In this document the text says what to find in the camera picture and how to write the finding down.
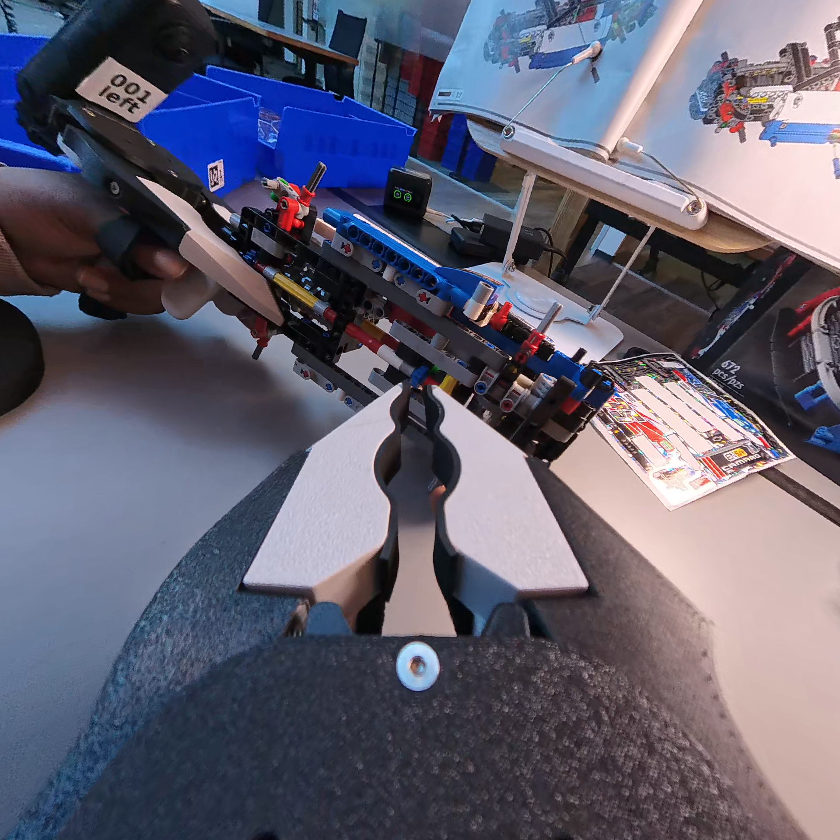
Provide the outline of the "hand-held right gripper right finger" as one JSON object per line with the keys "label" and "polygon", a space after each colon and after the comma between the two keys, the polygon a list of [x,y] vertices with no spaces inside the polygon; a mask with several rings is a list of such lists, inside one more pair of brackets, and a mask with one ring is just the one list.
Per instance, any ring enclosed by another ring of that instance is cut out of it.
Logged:
{"label": "hand-held right gripper right finger", "polygon": [[589,582],[520,449],[442,388],[425,389],[435,508],[434,571],[457,632],[502,603],[580,595]]}

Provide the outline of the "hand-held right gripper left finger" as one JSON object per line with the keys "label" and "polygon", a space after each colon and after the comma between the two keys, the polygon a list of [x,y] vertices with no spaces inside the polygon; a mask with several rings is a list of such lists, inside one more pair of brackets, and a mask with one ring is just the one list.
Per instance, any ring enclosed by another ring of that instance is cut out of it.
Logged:
{"label": "hand-held right gripper left finger", "polygon": [[331,602],[351,623],[389,597],[398,548],[386,488],[400,467],[410,396],[409,384],[394,386],[310,447],[244,588]]}

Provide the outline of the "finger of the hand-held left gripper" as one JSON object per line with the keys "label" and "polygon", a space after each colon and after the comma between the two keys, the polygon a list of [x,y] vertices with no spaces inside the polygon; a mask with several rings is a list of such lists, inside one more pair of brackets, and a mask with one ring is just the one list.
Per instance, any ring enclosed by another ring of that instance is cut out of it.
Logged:
{"label": "finger of the hand-held left gripper", "polygon": [[193,270],[181,280],[164,283],[164,309],[175,319],[189,319],[208,302],[221,301],[226,292],[239,300],[239,304],[223,305],[227,314],[236,315],[247,307],[276,326],[283,325],[284,317],[267,280],[218,237],[187,201],[147,178],[139,181],[186,226],[178,252]]}

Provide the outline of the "lego car model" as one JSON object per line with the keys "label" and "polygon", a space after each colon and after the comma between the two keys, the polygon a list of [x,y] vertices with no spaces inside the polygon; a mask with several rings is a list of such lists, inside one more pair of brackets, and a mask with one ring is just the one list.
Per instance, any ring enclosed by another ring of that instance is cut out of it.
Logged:
{"label": "lego car model", "polygon": [[225,226],[280,311],[243,317],[255,358],[287,336],[294,372],[354,412],[409,385],[419,428],[421,391],[436,385],[527,455],[557,459],[616,392],[603,364],[550,337],[560,307],[525,320],[487,270],[441,266],[358,213],[317,217],[325,169],[303,187],[265,179],[268,207],[245,206]]}

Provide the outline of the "dark lego set box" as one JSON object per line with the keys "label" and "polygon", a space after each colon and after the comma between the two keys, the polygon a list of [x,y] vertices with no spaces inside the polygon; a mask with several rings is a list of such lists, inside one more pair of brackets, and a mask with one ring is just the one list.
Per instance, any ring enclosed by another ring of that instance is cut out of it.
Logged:
{"label": "dark lego set box", "polygon": [[683,356],[839,482],[838,275],[778,248]]}

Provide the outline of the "lego instruction booklet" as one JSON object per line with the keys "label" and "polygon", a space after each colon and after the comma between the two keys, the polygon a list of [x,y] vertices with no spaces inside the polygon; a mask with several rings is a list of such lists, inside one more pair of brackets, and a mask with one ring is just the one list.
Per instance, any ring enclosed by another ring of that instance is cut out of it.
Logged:
{"label": "lego instruction booklet", "polygon": [[838,269],[838,2],[472,2],[492,69],[548,69],[560,29],[623,44],[685,18],[626,136],[711,209]]}

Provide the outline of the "person's left hand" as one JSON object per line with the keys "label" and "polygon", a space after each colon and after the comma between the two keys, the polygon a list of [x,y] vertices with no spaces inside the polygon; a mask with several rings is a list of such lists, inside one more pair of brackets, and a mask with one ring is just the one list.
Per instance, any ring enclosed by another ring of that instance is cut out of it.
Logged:
{"label": "person's left hand", "polygon": [[1,231],[18,262],[16,293],[3,297],[67,291],[86,293],[122,312],[162,312],[165,282],[183,278],[191,267],[174,251],[141,243],[132,258],[143,278],[127,278],[97,242],[99,230],[121,215],[79,175],[2,168]]}

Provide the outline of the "blue plastic bin white label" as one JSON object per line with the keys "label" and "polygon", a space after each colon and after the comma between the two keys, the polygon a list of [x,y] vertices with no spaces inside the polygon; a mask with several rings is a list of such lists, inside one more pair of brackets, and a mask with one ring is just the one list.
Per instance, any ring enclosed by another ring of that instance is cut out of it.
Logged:
{"label": "blue plastic bin white label", "polygon": [[210,66],[140,121],[140,131],[220,196],[257,174],[261,97],[255,76]]}

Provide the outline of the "wooden desk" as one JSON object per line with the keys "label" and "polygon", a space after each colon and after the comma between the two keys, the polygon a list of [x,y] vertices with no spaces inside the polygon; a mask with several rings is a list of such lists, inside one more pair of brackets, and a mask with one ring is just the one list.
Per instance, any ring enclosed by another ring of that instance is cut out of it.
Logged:
{"label": "wooden desk", "polygon": [[298,58],[301,58],[303,61],[303,80],[309,87],[316,85],[318,66],[350,67],[355,69],[360,63],[357,58],[347,56],[330,47],[306,40],[301,36],[289,34],[282,28],[259,21],[253,15],[232,12],[227,6],[220,6],[216,2],[202,1],[201,4],[208,13],[222,18],[232,25],[243,28],[264,40],[268,40],[272,44],[280,45],[282,48],[288,49]]}

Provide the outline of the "small black device green lights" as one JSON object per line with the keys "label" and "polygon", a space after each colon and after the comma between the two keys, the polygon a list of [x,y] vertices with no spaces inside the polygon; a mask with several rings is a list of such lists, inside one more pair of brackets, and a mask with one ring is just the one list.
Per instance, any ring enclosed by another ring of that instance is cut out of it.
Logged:
{"label": "small black device green lights", "polygon": [[389,214],[412,219],[425,216],[434,180],[431,175],[393,167],[388,172],[383,193],[383,207]]}

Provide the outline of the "holographic sticker sheet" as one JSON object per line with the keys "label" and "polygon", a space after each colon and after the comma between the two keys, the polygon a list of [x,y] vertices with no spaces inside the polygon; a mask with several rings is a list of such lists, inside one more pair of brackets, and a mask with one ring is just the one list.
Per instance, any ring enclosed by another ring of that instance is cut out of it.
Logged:
{"label": "holographic sticker sheet", "polygon": [[795,455],[675,353],[602,362],[613,397],[592,425],[669,510]]}

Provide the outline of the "black office chair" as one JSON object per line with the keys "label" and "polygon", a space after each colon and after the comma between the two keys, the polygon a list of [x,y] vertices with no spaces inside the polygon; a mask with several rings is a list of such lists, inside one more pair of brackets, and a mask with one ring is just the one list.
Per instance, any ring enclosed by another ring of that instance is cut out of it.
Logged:
{"label": "black office chair", "polygon": [[[329,48],[355,60],[359,58],[364,40],[367,18],[356,17],[339,10],[333,27]],[[324,88],[336,95],[354,99],[354,66],[327,64],[323,68]]]}

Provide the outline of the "shelf with small bins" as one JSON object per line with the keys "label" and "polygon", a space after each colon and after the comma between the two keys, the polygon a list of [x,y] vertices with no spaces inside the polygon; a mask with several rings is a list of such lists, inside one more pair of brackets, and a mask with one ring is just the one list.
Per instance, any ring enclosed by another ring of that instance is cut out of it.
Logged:
{"label": "shelf with small bins", "polygon": [[435,118],[428,106],[443,63],[381,39],[375,41],[369,105],[415,129],[412,156],[443,163],[453,116]]}

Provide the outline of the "black power adapter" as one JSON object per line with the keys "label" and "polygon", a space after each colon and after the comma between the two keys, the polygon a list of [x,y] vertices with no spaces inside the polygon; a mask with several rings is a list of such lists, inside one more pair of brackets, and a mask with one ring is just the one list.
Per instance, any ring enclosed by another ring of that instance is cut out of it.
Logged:
{"label": "black power adapter", "polygon": [[[493,249],[499,256],[504,257],[507,253],[511,230],[511,220],[485,213],[482,218],[479,241]],[[550,247],[546,238],[539,231],[522,226],[512,252],[512,258],[515,264],[522,265],[530,260],[540,259],[543,251]]]}

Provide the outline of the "white book stand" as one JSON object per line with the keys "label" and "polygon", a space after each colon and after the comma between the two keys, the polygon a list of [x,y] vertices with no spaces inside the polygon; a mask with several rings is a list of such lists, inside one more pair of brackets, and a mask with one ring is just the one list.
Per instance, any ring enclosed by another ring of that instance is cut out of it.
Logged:
{"label": "white book stand", "polygon": [[485,152],[519,165],[526,176],[512,238],[537,176],[569,192],[718,253],[742,253],[768,240],[711,209],[698,188],[627,138],[627,128],[656,82],[680,33],[672,17],[607,41],[577,24],[561,28],[548,69],[492,69],[480,35],[462,28],[438,79],[431,112],[461,114]]}

